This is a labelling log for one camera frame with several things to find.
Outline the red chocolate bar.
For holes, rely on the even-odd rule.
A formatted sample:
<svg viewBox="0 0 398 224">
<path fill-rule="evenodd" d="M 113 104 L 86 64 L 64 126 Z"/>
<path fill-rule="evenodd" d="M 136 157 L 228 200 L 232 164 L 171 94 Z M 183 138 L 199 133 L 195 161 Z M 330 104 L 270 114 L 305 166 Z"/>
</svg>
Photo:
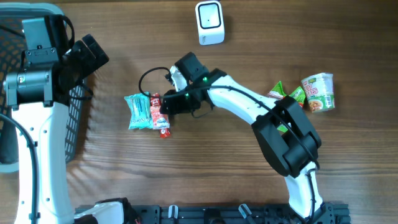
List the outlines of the red chocolate bar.
<svg viewBox="0 0 398 224">
<path fill-rule="evenodd" d="M 160 106 L 160 108 L 161 108 L 161 101 L 158 98 L 158 96 L 159 96 L 158 93 L 155 93 L 152 95 L 152 97 L 150 98 L 150 107 L 151 106 Z M 157 129 L 157 130 L 159 130 L 161 138 L 168 138 L 171 135 L 170 128 Z"/>
</svg>

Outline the small red white packet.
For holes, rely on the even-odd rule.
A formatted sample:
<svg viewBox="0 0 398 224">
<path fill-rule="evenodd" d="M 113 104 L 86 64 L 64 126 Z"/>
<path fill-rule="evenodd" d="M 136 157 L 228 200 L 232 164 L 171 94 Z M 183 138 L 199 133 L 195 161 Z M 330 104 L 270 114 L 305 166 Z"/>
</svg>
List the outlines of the small red white packet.
<svg viewBox="0 0 398 224">
<path fill-rule="evenodd" d="M 167 114 L 162 114 L 160 112 L 160 106 L 151 106 L 150 113 L 153 129 L 165 129 L 170 127 L 169 117 Z"/>
</svg>

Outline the teal tissue pack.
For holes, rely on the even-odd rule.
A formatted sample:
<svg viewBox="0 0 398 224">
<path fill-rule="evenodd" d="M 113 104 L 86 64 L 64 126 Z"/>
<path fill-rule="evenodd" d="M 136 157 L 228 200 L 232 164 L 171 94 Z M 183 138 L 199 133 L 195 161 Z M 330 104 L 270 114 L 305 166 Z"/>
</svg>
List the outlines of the teal tissue pack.
<svg viewBox="0 0 398 224">
<path fill-rule="evenodd" d="M 130 111 L 129 129 L 152 129 L 153 121 L 150 113 L 150 99 L 142 93 L 124 97 Z"/>
</svg>

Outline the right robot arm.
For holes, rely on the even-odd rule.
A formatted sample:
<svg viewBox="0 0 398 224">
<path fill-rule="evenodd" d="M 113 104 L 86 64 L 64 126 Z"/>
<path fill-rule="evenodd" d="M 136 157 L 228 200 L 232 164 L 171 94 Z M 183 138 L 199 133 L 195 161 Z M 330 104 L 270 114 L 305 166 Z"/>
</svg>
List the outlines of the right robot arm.
<svg viewBox="0 0 398 224">
<path fill-rule="evenodd" d="M 192 52 L 165 77 L 174 88 L 164 95 L 162 113 L 194 113 L 204 101 L 232 112 L 251 125 L 266 161 L 284 177 L 288 203 L 261 212 L 242 204 L 239 212 L 248 223 L 335 222 L 335 209 L 321 198 L 315 178 L 321 139 L 294 98 L 259 95 L 220 69 L 209 71 Z"/>
</svg>

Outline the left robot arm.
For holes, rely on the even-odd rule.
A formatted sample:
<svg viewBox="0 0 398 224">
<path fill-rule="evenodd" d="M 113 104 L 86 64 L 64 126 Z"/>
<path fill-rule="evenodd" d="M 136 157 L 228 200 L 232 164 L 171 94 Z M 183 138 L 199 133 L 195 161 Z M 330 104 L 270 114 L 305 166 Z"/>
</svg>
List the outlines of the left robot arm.
<svg viewBox="0 0 398 224">
<path fill-rule="evenodd" d="M 123 223 L 123 203 L 104 201 L 81 213 L 67 187 L 65 139 L 70 91 L 109 60 L 91 35 L 75 40 L 70 19 L 56 14 L 22 23 L 27 50 L 4 81 L 7 121 L 17 129 L 16 223 Z"/>
</svg>

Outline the cup noodles cup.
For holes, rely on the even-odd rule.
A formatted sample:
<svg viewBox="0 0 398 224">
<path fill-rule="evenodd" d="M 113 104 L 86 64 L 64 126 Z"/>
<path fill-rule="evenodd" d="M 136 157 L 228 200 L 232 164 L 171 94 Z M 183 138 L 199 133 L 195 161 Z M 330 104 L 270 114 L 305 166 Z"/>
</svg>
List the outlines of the cup noodles cup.
<svg viewBox="0 0 398 224">
<path fill-rule="evenodd" d="M 311 112 L 318 113 L 335 108 L 332 73 L 318 73 L 304 78 L 301 83 Z"/>
</svg>

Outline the clear green snack bag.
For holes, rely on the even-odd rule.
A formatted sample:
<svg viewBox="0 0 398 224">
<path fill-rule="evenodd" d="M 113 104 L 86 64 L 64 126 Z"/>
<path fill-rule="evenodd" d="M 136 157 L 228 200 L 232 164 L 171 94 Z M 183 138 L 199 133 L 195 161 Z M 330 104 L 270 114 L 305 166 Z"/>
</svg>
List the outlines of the clear green snack bag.
<svg viewBox="0 0 398 224">
<path fill-rule="evenodd" d="M 303 108 L 306 96 L 305 96 L 305 92 L 301 86 L 297 87 L 290 94 L 290 97 L 294 98 L 297 101 L 297 103 Z M 281 124 L 277 129 L 279 131 L 281 131 L 282 133 L 286 133 L 288 131 L 288 129 L 283 124 Z"/>
</svg>

